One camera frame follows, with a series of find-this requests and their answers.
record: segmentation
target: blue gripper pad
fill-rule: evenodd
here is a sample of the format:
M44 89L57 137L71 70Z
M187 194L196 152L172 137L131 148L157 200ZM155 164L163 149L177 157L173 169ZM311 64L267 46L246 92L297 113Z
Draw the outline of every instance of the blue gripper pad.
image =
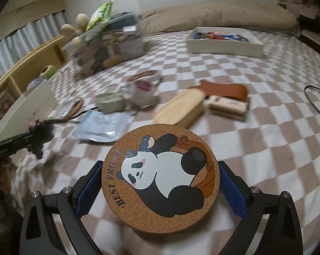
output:
M220 170L220 189L234 215L244 219L247 214L245 196L223 166L220 163L218 165Z
M76 213L79 219L89 213L98 193L101 190L101 173L103 162L90 178L77 199Z

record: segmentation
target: bed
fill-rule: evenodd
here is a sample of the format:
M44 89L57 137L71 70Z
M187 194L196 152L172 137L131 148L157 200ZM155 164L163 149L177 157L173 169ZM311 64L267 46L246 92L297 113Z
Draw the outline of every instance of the bed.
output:
M50 82L59 103L72 97L84 99L84 109L94 106L94 96L109 84L149 69L160 70L160 103L133 116L127 131L153 123L153 111L201 79L227 84L243 83L250 93L246 122L212 115L208 111L189 128L249 185L263 192L289 191L295 202L303 235L304 254L320 241L320 114L306 99L306 85L320 87L320 55L297 40L265 32L252 33L265 45L265 58L234 55L187 54L188 31L144 38L145 56L133 59L86 79L79 67L67 63ZM320 94L309 94L320 109ZM29 154L21 159L13 176L11 194L24 208L30 193L57 193L73 186L97 160L104 160L111 145L80 142L72 135L76 124L62 124L45 145L43 158ZM59 218L60 236L69 254L75 254ZM82 222L97 246L107 254L218 254L240 218L234 217L220 193L210 212L196 225L170 235L134 231L119 220L103 194L97 197ZM265 217L257 235L265 228ZM259 241L252 242L252 254Z

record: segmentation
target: gray curtain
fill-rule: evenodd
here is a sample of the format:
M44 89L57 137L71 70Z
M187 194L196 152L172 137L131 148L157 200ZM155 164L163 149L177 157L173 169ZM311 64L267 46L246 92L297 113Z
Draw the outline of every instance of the gray curtain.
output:
M0 41L0 77L17 61L60 34L66 23L64 11L44 16Z

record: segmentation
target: silver bolt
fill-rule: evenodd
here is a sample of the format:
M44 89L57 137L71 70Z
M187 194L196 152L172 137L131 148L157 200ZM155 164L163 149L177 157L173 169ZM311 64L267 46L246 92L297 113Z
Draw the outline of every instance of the silver bolt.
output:
M71 192L71 190L72 190L72 188L70 186L67 186L67 187L63 188L62 192L64 192L65 194L68 194Z
M35 191L31 194L32 197L38 197L38 195L40 194L39 191Z
M291 194L288 191L283 192L284 197L291 197Z
M257 186L252 186L251 187L251 191L255 194L259 193L260 192L260 189L257 187Z

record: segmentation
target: cork coaster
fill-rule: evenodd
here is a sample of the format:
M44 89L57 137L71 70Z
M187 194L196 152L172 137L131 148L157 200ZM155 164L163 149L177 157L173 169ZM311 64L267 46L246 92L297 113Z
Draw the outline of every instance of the cork coaster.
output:
M171 233L199 221L219 191L217 160L193 132L153 124L127 133L102 168L104 197L131 227Z

